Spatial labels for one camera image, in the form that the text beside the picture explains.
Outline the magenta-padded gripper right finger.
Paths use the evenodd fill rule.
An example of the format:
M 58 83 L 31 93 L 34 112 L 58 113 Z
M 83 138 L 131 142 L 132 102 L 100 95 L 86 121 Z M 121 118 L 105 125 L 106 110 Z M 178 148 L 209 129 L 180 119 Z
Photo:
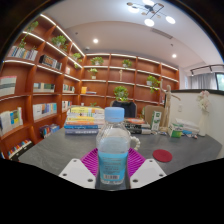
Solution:
M 140 188 L 166 176 L 154 159 L 145 159 L 135 149 L 130 148 L 127 159 L 130 188 Z

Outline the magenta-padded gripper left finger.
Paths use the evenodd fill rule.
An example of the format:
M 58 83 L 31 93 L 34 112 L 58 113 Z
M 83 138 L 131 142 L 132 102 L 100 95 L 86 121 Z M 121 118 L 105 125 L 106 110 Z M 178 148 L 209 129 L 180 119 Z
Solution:
M 98 173 L 98 150 L 93 149 L 81 159 L 73 158 L 59 176 L 78 186 L 94 189 Z

